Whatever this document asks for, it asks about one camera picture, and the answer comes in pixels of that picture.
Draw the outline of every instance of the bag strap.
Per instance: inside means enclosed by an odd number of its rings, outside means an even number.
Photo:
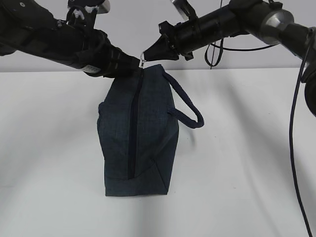
[[[200,128],[204,126],[204,119],[200,111],[194,106],[191,99],[188,97],[186,92],[183,90],[183,88],[180,86],[180,84],[177,82],[175,78],[173,78],[171,75],[169,75],[166,72],[163,72],[163,77],[167,79],[167,81],[170,83],[172,88],[177,92],[177,94],[181,97],[181,99],[186,103],[187,106],[196,114],[197,121],[194,121],[190,119],[188,116],[186,116],[183,112],[177,110],[176,108],[170,108],[168,109],[168,113],[176,117],[180,122],[182,122],[184,125],[186,125],[189,128]]]

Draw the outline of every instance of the black cable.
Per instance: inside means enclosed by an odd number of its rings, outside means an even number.
[[[219,46],[211,43],[211,46],[214,46],[215,48],[220,48]],[[226,51],[236,51],[236,52],[253,52],[253,51],[259,51],[259,50],[263,50],[263,49],[267,49],[267,48],[272,48],[274,47],[275,45],[268,45],[268,46],[265,46],[265,47],[261,47],[261,48],[250,48],[250,49],[238,49],[238,48],[224,48],[223,47],[223,50],[226,50]]]
[[[293,97],[293,104],[292,104],[291,118],[290,118],[290,128],[289,128],[289,140],[290,140],[291,167],[292,167],[292,174],[293,174],[293,180],[294,180],[294,187],[295,187],[296,197],[297,197],[298,203],[300,205],[301,212],[303,214],[303,218],[304,218],[304,222],[305,222],[305,225],[306,225],[306,229],[307,229],[308,235],[309,235],[309,237],[313,237],[312,231],[311,231],[311,227],[310,227],[310,224],[308,222],[308,219],[307,219],[307,216],[306,216],[306,212],[305,212],[305,209],[304,209],[304,206],[303,206],[300,190],[299,190],[299,187],[298,187],[296,168],[295,168],[295,159],[294,159],[294,146],[293,146],[293,124],[294,124],[295,107],[296,107],[296,103],[297,103],[297,97],[298,97],[298,93],[299,93],[299,89],[300,89],[301,79],[302,79],[302,76],[303,76],[304,66],[306,64],[306,60],[307,60],[308,54],[310,52],[311,46],[312,46],[312,44],[315,41],[315,31],[314,32],[311,31],[311,34],[309,34],[309,37],[313,37],[313,38],[308,43],[308,47],[307,47],[306,53],[304,55],[304,58],[303,58],[303,61],[302,61],[302,64],[301,64],[301,68],[300,68],[300,72],[299,72],[299,75],[298,75],[298,78],[297,78],[295,92],[294,92],[294,97]]]
[[[223,7],[223,0],[221,0],[221,4],[220,4],[220,8],[222,8],[222,7]],[[204,59],[205,59],[206,63],[210,66],[210,70],[212,70],[213,67],[216,67],[220,63],[220,61],[222,59],[223,47],[224,47],[224,39],[222,39],[222,41],[221,41],[220,52],[219,52],[218,59],[217,59],[217,62],[216,62],[215,65],[213,65],[213,62],[214,62],[215,48],[217,47],[216,42],[215,42],[215,44],[213,46],[214,47],[213,47],[213,54],[212,54],[212,63],[210,63],[208,61],[208,49],[209,49],[210,45],[208,45],[207,50],[206,50],[205,55],[204,55]]]
[[[215,64],[210,63],[209,60],[208,60],[207,53],[208,53],[208,49],[209,49],[209,47],[210,47],[210,44],[209,44],[209,46],[207,47],[207,50],[206,50],[206,52],[205,52],[205,54],[204,54],[204,59],[205,59],[206,63],[211,67],[211,69],[212,69],[213,67],[216,67],[216,66],[221,62],[221,59],[222,59],[222,56],[223,56],[223,52],[224,52],[224,50],[223,50],[223,45],[224,45],[224,39],[221,40],[221,44],[220,44],[220,46],[219,46],[219,47],[220,47],[220,51],[219,51],[218,59],[217,59],[217,61],[216,61]]]

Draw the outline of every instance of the white surface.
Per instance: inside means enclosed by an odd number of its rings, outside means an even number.
[[[67,0],[36,0],[49,9],[57,19],[65,19]],[[126,53],[140,57],[141,52],[160,37],[158,24],[168,21],[177,24],[182,21],[170,0],[110,0],[111,11],[98,16],[96,29],[109,35],[112,44]],[[220,6],[220,0],[189,0],[198,16],[206,15]],[[311,27],[316,25],[315,0],[282,0],[284,9],[293,13],[295,21]],[[252,48],[265,46],[254,36],[239,36],[225,41],[226,47]],[[186,62],[165,61],[166,69],[208,69],[204,62],[206,48],[194,52],[195,59]],[[219,69],[226,68],[283,68],[299,67],[300,60],[287,49],[277,46],[260,52],[225,52]],[[71,71],[64,65],[16,52],[0,58],[0,72],[44,72]]]
[[[167,196],[104,196],[97,106],[111,80],[0,74],[1,237],[307,236],[288,121],[298,69],[171,71],[205,118],[181,126]],[[316,230],[316,119],[303,89],[295,151]],[[177,107],[189,113],[175,96]]]

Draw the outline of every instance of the label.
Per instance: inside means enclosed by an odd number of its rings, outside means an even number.
[[[85,73],[91,73],[91,74],[95,74],[101,71],[100,68],[94,67],[92,65],[87,65],[84,68],[81,68],[82,71],[84,71]]]

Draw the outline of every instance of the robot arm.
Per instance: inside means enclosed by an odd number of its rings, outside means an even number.
[[[168,22],[159,25],[161,37],[144,52],[145,60],[178,60],[182,55],[193,59],[193,51],[226,37],[252,34],[269,45],[282,44],[303,59],[309,35],[315,28],[294,22],[293,15],[283,10],[283,4],[269,0],[231,0],[208,15],[198,18],[187,0],[171,0],[178,11],[188,18],[175,26]],[[316,116],[316,40],[308,58],[302,82],[307,83],[307,104]]]
[[[137,58],[94,29],[97,13],[110,9],[107,0],[69,0],[68,6],[67,19],[62,21],[34,0],[0,0],[0,55],[19,50],[81,69],[92,77],[113,78],[138,68]]]

